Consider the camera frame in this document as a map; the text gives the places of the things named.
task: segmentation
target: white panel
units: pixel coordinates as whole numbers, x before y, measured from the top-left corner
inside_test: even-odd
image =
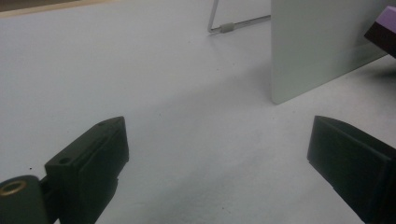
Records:
[[[363,36],[395,0],[272,3],[272,99],[283,103],[385,55]]]

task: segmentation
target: purple object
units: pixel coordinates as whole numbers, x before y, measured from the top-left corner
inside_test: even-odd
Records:
[[[393,33],[396,33],[396,7],[385,8],[381,15],[376,19],[376,22]]]

